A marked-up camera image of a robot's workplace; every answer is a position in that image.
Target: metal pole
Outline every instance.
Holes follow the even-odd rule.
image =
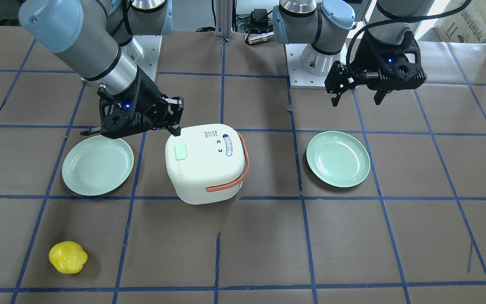
[[[216,36],[232,39],[232,1],[216,0]]]

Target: plate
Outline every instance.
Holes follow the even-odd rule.
[[[319,133],[307,146],[307,162],[322,181],[336,187],[353,187],[370,171],[365,147],[353,136],[339,132]]]
[[[130,175],[135,157],[121,138],[90,137],[72,148],[62,166],[63,181],[81,195],[101,195],[119,187]]]

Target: yellow fruit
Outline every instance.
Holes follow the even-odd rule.
[[[57,271],[65,274],[78,273],[87,261],[87,253],[79,244],[71,241],[54,245],[48,256]]]

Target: white box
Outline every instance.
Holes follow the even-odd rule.
[[[175,192],[194,205],[233,197],[249,169],[243,137],[220,123],[182,128],[168,138],[165,157]]]

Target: red handle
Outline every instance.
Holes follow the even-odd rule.
[[[251,166],[251,163],[248,161],[248,152],[247,152],[247,146],[245,146],[245,140],[243,139],[243,136],[241,136],[241,133],[239,133],[239,132],[237,132],[237,133],[239,135],[239,139],[241,139],[241,144],[243,145],[243,153],[245,154],[245,161],[247,162],[247,168],[245,169],[243,174],[241,174],[241,176],[238,179],[236,179],[235,181],[224,184],[224,185],[216,185],[216,186],[213,186],[213,187],[208,187],[208,188],[206,188],[206,192],[215,192],[215,191],[221,191],[221,190],[226,190],[228,188],[232,188],[235,185],[238,185],[239,183],[241,183],[243,181],[243,179],[245,179],[245,177],[247,177],[248,169]]]

